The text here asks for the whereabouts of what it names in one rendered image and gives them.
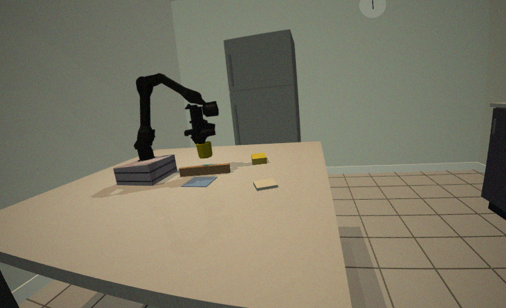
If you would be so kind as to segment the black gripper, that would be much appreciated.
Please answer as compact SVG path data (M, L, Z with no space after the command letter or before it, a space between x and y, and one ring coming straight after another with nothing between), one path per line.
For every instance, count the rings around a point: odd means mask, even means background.
M205 144L208 136L215 135L214 129L206 129L204 125L205 119L203 117L197 119L191 119L189 123L192 125L192 130L186 130L185 136L191 135L191 139L195 144Z

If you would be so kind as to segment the beige flat block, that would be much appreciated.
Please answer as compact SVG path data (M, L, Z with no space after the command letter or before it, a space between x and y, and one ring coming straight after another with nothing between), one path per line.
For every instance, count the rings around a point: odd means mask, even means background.
M253 182L257 191L277 188L278 185L273 178Z

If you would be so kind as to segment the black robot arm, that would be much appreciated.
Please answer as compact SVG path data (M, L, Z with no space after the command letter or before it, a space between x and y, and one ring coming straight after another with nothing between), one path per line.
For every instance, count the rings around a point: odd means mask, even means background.
M153 87L159 85L160 83L181 94L189 103L203 105L202 107L198 107L197 105L188 104L185 107L185 109L190 109L191 119L201 118L203 115L206 117L219 115L219 109L216 101L205 102L199 92L185 88L179 83L166 77L164 74L159 73L139 77L136 79L136 87L140 95L140 128L134 145L135 149L138 151L139 161L147 161L155 158L152 146L150 146L153 144L155 139L155 129L152 130L150 126L150 97L153 92Z

